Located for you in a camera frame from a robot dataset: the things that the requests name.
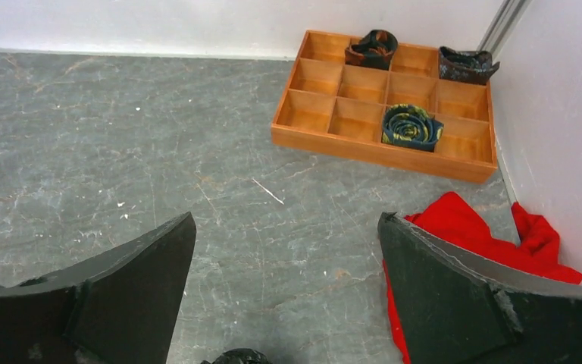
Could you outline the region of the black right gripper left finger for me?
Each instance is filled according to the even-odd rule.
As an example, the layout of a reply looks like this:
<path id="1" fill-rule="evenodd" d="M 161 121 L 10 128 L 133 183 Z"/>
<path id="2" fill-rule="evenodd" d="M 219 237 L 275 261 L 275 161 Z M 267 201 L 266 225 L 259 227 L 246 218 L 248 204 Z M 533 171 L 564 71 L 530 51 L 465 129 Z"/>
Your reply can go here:
<path id="1" fill-rule="evenodd" d="M 196 244 L 186 212 L 142 236 L 0 286 L 0 363 L 164 363 Z"/>

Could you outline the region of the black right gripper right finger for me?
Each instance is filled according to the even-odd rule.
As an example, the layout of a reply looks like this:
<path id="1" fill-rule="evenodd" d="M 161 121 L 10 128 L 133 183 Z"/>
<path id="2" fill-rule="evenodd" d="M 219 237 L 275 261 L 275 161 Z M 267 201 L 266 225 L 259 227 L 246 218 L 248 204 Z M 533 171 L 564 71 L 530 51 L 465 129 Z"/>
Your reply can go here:
<path id="1" fill-rule="evenodd" d="M 582 363 L 582 286 L 448 243 L 394 212 L 377 232 L 413 363 Z"/>

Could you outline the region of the black trash bag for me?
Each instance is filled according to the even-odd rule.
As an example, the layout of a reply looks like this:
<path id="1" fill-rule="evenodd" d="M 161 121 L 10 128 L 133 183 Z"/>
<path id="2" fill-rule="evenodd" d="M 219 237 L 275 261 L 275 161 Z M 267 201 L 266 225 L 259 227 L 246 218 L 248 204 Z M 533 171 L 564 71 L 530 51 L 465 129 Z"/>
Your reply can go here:
<path id="1" fill-rule="evenodd" d="M 260 351 L 250 348 L 236 348 L 223 352 L 214 361 L 203 360 L 202 364 L 271 364 Z"/>

